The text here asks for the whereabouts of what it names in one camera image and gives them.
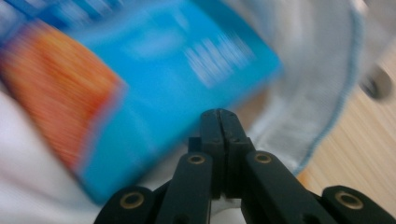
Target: white cloth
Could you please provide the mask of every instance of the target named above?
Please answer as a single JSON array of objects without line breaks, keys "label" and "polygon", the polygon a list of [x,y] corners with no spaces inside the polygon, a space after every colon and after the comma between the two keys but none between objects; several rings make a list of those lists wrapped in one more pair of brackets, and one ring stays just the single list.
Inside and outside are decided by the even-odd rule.
[{"label": "white cloth", "polygon": [[[226,2],[285,64],[285,76],[271,87],[269,106],[247,135],[257,149],[275,153],[297,174],[334,125],[356,83],[364,31],[359,0]],[[393,4],[381,2],[383,7]],[[169,158],[143,184],[155,188],[170,178],[176,162]],[[99,210],[21,108],[0,92],[0,223],[86,224],[93,223]]]}]

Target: wooden floor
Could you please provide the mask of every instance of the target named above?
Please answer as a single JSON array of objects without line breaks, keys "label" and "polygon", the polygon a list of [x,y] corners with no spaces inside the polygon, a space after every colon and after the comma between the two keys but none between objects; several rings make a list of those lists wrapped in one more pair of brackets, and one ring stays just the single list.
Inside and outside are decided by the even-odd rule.
[{"label": "wooden floor", "polygon": [[[396,82],[396,44],[381,62]],[[357,189],[396,217],[396,94],[384,101],[354,90],[343,116],[300,176],[321,194],[334,185]]]}]

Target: light wood surface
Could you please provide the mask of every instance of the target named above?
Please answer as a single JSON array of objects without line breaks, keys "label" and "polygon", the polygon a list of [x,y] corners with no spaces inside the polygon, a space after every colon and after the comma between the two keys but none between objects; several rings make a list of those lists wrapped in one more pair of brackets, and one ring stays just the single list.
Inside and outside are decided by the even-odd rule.
[{"label": "light wood surface", "polygon": [[[396,44],[380,64],[396,80]],[[396,217],[396,96],[370,99],[360,88],[352,93],[343,116],[322,142],[300,176],[321,195],[344,185],[369,196]]]}]

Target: orange food image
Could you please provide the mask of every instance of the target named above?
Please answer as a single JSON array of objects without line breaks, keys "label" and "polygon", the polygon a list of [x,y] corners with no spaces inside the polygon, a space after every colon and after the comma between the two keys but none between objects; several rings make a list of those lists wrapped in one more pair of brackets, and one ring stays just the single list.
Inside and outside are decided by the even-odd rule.
[{"label": "orange food image", "polygon": [[73,168],[92,120],[117,92],[119,77],[88,49],[40,21],[7,45],[0,69],[51,148]]}]

